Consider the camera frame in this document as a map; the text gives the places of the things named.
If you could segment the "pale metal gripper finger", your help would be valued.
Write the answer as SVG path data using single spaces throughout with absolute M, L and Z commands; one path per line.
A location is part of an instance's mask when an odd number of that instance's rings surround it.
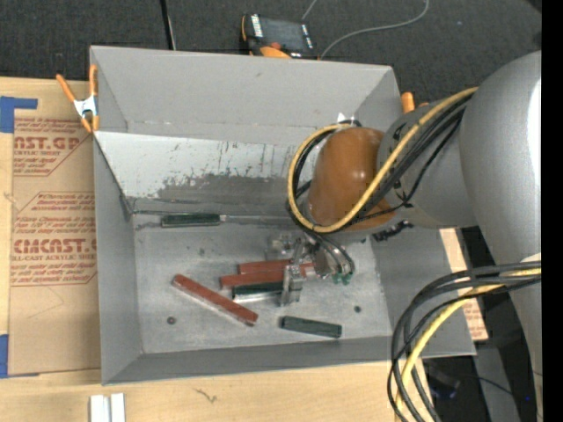
M 290 264 L 283 272 L 282 292 L 280 298 L 281 306 L 287 306 L 299 302 L 303 290 L 304 277 L 300 265 Z
M 303 236 L 296 232 L 274 233 L 267 240 L 266 260 L 301 260 L 304 256 Z

